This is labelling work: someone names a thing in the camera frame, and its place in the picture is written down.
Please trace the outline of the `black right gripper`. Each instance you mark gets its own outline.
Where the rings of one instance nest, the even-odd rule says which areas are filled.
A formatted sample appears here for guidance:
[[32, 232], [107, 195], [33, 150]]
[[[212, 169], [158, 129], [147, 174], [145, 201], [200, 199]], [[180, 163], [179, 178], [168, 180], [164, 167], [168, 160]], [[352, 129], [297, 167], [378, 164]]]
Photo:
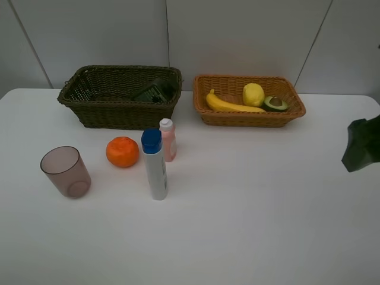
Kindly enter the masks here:
[[348, 144], [341, 162], [348, 172], [379, 163], [379, 116], [358, 119], [347, 128]]

